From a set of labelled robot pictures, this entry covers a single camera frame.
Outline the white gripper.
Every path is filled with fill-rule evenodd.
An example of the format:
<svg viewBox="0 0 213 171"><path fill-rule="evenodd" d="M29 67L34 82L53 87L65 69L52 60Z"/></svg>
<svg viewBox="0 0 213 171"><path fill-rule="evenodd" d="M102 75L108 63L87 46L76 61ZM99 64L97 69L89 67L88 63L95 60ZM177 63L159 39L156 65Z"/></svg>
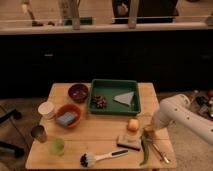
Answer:
<svg viewBox="0 0 213 171"><path fill-rule="evenodd" d="M143 128L144 134L150 134L152 137L157 136L157 130L165 128L167 125L167 117L166 115L157 110L152 117L151 125L146 125Z"/></svg>

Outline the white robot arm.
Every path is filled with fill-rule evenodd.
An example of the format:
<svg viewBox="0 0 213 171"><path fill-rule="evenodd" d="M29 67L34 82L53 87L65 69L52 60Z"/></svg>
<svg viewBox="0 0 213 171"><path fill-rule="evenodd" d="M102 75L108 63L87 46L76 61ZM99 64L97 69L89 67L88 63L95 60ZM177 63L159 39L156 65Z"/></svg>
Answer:
<svg viewBox="0 0 213 171"><path fill-rule="evenodd" d="M160 101L146 131L157 131L177 121L213 146L213 122L190 110L191 101L184 94L177 94Z"/></svg>

